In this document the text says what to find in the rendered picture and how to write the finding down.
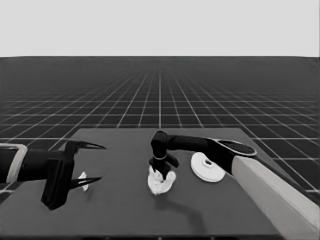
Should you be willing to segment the large thick white disc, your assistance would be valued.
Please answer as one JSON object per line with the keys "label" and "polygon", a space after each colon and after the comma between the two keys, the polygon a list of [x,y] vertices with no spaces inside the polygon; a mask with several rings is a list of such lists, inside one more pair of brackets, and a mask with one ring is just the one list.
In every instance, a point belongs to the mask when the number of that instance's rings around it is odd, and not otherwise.
{"label": "large thick white disc", "polygon": [[194,174],[205,182],[217,183],[225,177],[225,171],[204,153],[194,153],[190,165]]}

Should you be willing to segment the white round carrier with pins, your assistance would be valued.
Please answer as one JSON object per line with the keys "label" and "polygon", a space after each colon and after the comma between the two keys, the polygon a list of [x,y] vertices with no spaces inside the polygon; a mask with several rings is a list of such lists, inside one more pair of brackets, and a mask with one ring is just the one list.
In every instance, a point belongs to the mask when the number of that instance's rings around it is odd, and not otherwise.
{"label": "white round carrier with pins", "polygon": [[[155,175],[156,175],[156,180],[158,180],[158,179],[163,180],[163,179],[162,179],[162,175],[161,175],[160,172],[156,172]],[[148,184],[148,187],[149,187],[150,190],[151,190],[151,187],[152,187],[152,186],[156,185],[156,180],[153,181],[153,182],[148,182],[148,181],[147,181],[147,184]],[[161,194],[164,194],[164,193],[168,192],[168,191],[171,189],[172,185],[170,185],[170,184],[168,183],[168,181],[166,180],[166,181],[165,181],[165,184],[162,186],[162,193],[161,193]]]}

